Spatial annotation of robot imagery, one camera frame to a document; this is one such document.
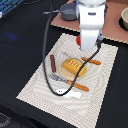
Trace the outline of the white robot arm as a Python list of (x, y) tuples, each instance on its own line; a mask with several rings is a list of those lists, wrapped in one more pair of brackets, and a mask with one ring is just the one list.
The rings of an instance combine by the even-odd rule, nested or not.
[(104, 25), (104, 10), (106, 0), (78, 0), (76, 16), (80, 27), (80, 48), (91, 50)]

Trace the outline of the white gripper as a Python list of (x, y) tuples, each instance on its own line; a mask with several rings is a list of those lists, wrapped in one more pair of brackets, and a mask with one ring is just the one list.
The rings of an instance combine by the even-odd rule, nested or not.
[(95, 46), (99, 31), (104, 24), (104, 9), (104, 5), (95, 8), (78, 6), (82, 50), (89, 51)]

